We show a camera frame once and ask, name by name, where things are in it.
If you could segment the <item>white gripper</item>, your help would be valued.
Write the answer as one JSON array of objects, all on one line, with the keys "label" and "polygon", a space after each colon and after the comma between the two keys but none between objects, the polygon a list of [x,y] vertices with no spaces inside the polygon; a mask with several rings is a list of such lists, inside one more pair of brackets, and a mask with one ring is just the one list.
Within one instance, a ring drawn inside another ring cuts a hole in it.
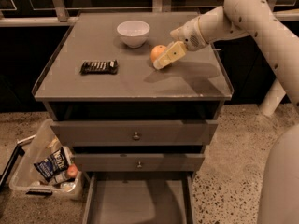
[{"label": "white gripper", "polygon": [[159,55],[155,62],[152,62],[153,67],[157,70],[181,59],[186,55],[187,50],[197,51],[207,46],[199,28],[198,17],[187,21],[182,27],[174,29],[170,35],[177,42],[172,42],[166,46],[165,51]]}]

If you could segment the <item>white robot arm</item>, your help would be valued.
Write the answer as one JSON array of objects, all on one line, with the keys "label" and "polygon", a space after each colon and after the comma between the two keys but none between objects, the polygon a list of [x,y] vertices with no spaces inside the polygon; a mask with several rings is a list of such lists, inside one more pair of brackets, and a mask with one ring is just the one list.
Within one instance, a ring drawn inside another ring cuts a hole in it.
[{"label": "white robot arm", "polygon": [[[222,6],[187,21],[170,35],[173,42],[153,61],[158,70],[214,41],[251,36],[299,109],[299,38],[275,17],[266,0],[224,0]],[[299,224],[299,125],[271,148],[257,224]]]}]

